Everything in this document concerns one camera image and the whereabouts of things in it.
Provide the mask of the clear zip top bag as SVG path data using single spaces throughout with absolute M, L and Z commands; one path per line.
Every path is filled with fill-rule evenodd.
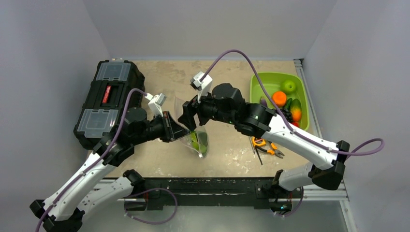
M 177 118 L 183 114 L 183 103 L 185 101 L 175 97 L 174 111 Z M 204 126 L 197 126 L 196 129 L 190 132 L 189 135 L 179 139 L 184 146 L 189 148 L 191 152 L 196 152 L 198 157 L 204 159 L 209 152 L 209 137 Z

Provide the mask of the green toy bok choy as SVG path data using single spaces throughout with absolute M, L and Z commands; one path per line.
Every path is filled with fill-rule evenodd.
M 191 146 L 200 155 L 205 156 L 208 152 L 208 135 L 204 131 L 194 131 L 190 134 Z

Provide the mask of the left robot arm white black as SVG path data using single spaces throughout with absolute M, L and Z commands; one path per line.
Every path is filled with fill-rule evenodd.
M 169 114 L 161 112 L 148 120 L 142 108 L 131 108 L 121 117 L 120 124 L 94 147 L 80 169 L 45 200 L 35 200 L 30 209 L 39 218 L 36 231 L 76 232 L 95 210 L 111 200 L 146 196 L 145 179 L 135 170 L 128 170 L 107 187 L 93 188 L 123 161 L 134 154 L 136 145 L 160 139 L 169 143 L 190 131 L 179 125 Z

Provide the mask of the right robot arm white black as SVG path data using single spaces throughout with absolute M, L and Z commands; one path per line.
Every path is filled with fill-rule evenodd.
M 239 89 L 219 84 L 205 96 L 195 96 L 182 106 L 179 123 L 193 131 L 209 120 L 234 125 L 241 134 L 279 144 L 309 162 L 297 168 L 277 172 L 271 184 L 279 197 L 290 190 L 314 184 L 326 190 L 338 189 L 345 165 L 338 145 L 323 140 L 294 125 L 287 126 L 278 112 L 258 103 L 246 102 Z

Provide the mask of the yellow tape measure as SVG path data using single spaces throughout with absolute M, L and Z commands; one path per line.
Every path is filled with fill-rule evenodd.
M 251 141 L 254 147 L 263 147 L 266 145 L 266 141 L 262 138 L 252 137 Z

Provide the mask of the purple toy eggplant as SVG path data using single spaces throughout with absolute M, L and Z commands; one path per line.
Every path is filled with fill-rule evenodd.
M 263 96 L 260 97 L 259 104 L 263 105 L 264 107 L 268 107 L 267 106 L 267 101 L 266 101 L 265 97 L 263 97 Z

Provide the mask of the black plastic toolbox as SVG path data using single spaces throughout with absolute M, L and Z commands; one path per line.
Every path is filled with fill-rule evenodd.
M 145 91 L 145 77 L 136 64 L 128 60 L 100 61 L 90 83 L 79 119 L 73 129 L 86 150 L 118 125 L 130 90 Z

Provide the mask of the green plastic basket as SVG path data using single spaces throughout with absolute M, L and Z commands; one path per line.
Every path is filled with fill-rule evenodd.
M 249 101 L 251 103 L 259 103 L 259 99 L 261 96 L 265 97 L 267 101 L 268 108 L 275 109 L 274 106 L 271 104 L 271 96 L 276 91 L 280 90 L 280 84 L 285 80 L 292 80 L 296 83 L 297 89 L 294 93 L 288 94 L 288 98 L 299 99 L 302 106 L 302 117 L 299 121 L 299 125 L 301 129 L 308 130 L 309 128 L 309 110 L 307 104 L 307 98 L 305 93 L 305 87 L 302 81 L 295 75 L 287 74 L 287 73 L 280 73 L 280 72 L 260 72 L 258 73 L 263 86 L 265 87 L 268 97 L 264 94 L 256 76 L 253 76 L 250 81 L 250 94 L 249 94 Z

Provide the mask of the orange toy fruit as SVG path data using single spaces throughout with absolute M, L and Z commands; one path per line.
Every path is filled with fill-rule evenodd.
M 286 105 L 287 95 L 283 91 L 276 91 L 272 94 L 271 99 L 279 108 Z

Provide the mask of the dark toy grapes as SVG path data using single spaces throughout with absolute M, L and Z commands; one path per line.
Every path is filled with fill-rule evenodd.
M 284 109 L 281 109 L 281 112 L 283 113 L 283 115 L 285 116 L 286 120 L 287 120 L 289 123 L 292 123 L 292 122 L 293 122 L 293 116 L 292 116 L 292 114 L 291 114 L 290 111 L 285 111 Z

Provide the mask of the toy cucumber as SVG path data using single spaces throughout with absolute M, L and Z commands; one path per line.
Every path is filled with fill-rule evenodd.
M 285 105 L 283 106 L 283 109 L 285 111 L 290 111 L 290 106 L 292 104 L 293 99 L 292 98 L 288 98 Z

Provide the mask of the green toy apple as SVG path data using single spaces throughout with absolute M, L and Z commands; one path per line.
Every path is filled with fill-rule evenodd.
M 292 80 L 285 80 L 280 84 L 280 90 L 285 94 L 292 94 L 296 91 L 297 86 L 296 83 Z

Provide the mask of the toy mango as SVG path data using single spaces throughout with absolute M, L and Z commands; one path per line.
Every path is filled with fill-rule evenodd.
M 294 122 L 299 122 L 302 117 L 302 106 L 299 99 L 294 99 L 290 105 L 290 113 Z

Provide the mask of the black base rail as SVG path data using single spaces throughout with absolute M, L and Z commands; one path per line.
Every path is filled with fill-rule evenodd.
M 272 177 L 146 178 L 132 193 L 151 189 L 142 196 L 124 198 L 128 211 L 162 210 L 165 206 L 235 206 L 289 212 L 303 197 L 274 185 Z

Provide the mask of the orange handled pliers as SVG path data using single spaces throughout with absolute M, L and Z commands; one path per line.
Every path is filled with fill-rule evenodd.
M 267 140 L 265 140 L 265 141 L 266 141 L 266 145 L 263 146 L 263 147 L 254 147 L 253 146 L 253 148 L 255 150 L 255 153 L 256 153 L 256 155 L 258 157 L 258 160 L 259 160 L 261 165 L 263 165 L 263 162 L 262 162 L 262 158 L 259 154 L 260 151 L 263 152 L 263 153 L 266 153 L 266 154 L 274 155 L 274 156 L 276 156 L 280 159 L 284 158 L 284 156 L 285 156 L 284 153 L 282 151 L 280 151 L 272 142 L 267 141 Z

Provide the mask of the aluminium frame rail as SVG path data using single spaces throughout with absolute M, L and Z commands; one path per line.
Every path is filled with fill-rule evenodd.
M 98 191 L 111 183 L 115 179 L 104 178 L 100 180 L 90 192 Z M 308 185 L 304 187 L 303 201 L 348 201 L 348 194 L 345 185 L 342 182 L 337 190 L 326 190 L 316 185 Z

